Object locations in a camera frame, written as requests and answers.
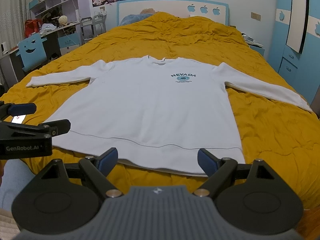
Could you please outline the white Nevada sweatshirt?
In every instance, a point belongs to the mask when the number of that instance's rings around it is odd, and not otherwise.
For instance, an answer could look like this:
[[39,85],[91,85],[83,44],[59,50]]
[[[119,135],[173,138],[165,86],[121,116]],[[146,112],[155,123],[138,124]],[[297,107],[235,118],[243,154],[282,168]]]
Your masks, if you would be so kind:
[[226,88],[310,110],[297,93],[242,73],[226,63],[149,55],[68,72],[34,76],[29,87],[88,81],[49,118],[67,119],[68,133],[53,139],[65,150],[99,156],[115,147],[122,162],[152,170],[203,176],[199,149],[244,163]]

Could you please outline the light blue jeans leg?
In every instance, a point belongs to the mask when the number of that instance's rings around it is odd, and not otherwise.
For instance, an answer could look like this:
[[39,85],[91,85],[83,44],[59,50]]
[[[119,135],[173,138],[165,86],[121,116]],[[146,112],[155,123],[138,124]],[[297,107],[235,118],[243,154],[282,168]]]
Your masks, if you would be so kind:
[[9,160],[4,167],[1,184],[1,208],[11,211],[16,196],[35,177],[29,167],[20,159]]

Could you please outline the blue smiley face chair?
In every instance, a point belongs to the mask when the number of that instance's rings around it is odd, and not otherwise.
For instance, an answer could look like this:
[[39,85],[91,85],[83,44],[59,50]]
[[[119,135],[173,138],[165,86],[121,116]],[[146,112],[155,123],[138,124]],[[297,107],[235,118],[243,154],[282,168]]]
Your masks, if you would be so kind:
[[16,55],[20,55],[24,72],[40,66],[47,60],[47,55],[43,46],[43,42],[47,39],[42,39],[39,33],[35,33],[28,38],[25,38],[18,43],[18,52]]

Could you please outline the white study desk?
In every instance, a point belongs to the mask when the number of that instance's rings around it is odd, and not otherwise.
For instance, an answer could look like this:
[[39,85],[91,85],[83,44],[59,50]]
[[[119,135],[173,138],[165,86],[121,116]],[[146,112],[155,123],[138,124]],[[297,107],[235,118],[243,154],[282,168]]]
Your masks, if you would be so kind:
[[81,46],[77,33],[80,22],[39,33],[18,43],[18,47],[1,56],[1,71],[10,88],[26,74]]

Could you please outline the red bag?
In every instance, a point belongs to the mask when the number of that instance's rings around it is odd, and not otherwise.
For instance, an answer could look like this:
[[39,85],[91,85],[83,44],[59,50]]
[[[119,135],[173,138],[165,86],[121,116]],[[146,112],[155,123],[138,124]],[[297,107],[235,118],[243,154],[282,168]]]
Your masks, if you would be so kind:
[[43,25],[42,20],[39,20],[39,19],[26,20],[24,23],[25,38],[28,38],[33,33],[39,33],[42,25]]

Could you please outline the white patterned curtain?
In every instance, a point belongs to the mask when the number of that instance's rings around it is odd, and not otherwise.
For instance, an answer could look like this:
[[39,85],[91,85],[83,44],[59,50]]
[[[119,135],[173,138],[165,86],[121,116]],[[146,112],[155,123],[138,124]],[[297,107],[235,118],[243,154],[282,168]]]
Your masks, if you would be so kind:
[[24,23],[30,18],[29,0],[1,0],[1,43],[8,49],[25,38]]

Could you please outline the grey metal rack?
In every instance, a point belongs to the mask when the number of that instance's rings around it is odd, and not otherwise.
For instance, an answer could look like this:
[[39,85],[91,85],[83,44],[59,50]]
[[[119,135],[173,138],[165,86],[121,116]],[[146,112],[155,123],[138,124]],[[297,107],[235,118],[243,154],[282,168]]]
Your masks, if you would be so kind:
[[85,44],[93,38],[106,32],[106,15],[97,14],[80,20],[82,43]]

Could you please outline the cream round lamp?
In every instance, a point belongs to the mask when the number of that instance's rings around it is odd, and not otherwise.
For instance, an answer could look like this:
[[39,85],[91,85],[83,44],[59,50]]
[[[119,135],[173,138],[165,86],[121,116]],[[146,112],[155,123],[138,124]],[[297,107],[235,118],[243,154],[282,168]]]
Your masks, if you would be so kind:
[[62,27],[66,26],[68,24],[67,16],[66,15],[60,16],[59,19],[58,19],[58,22],[59,22],[60,26],[62,26]]

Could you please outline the blue pillow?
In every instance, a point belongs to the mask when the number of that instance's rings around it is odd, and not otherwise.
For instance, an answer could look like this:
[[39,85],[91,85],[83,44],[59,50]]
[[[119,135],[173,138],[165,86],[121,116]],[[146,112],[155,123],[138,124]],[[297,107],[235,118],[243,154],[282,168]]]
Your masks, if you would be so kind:
[[142,21],[148,17],[152,16],[152,14],[131,14],[131,15],[127,15],[125,16],[119,26],[124,26],[124,25],[128,25],[128,24],[132,24],[132,23],[136,23],[139,21]]

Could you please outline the blue bedside table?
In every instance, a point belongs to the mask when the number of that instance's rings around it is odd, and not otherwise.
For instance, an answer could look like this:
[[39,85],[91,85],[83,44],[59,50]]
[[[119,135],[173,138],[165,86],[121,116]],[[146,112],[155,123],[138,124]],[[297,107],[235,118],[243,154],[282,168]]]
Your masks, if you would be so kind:
[[262,56],[264,56],[265,48],[262,44],[255,41],[253,38],[249,37],[245,33],[241,33],[242,37],[244,38],[244,41],[249,45],[249,47],[258,53],[260,53]]

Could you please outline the blue white wardrobe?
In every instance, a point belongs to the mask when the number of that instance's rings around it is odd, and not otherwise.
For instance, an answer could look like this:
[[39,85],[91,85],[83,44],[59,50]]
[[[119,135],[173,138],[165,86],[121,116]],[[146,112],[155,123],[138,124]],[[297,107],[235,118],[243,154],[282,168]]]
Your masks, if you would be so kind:
[[308,103],[319,90],[319,0],[277,0],[271,67]]

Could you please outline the wardrobe mirror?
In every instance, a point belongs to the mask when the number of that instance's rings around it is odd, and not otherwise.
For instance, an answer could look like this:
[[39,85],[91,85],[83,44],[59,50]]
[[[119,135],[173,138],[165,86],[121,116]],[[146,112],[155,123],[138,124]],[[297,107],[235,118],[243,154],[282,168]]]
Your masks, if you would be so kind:
[[291,0],[291,16],[286,45],[302,53],[309,18],[309,0]]

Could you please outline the white blue apple headboard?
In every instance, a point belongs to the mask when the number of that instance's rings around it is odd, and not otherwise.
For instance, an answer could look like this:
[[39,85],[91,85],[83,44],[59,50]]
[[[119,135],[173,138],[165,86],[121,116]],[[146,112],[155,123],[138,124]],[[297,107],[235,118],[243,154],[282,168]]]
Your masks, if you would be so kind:
[[208,0],[125,0],[117,2],[117,24],[127,15],[137,15],[143,9],[167,12],[180,18],[202,16],[229,25],[229,6]]

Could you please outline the beige wall switch plate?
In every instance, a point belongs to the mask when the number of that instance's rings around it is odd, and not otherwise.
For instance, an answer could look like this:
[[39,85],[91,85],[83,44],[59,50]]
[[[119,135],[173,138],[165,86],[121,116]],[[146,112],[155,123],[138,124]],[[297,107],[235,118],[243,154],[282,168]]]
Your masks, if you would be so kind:
[[261,15],[255,12],[251,12],[251,18],[257,21],[261,21]]

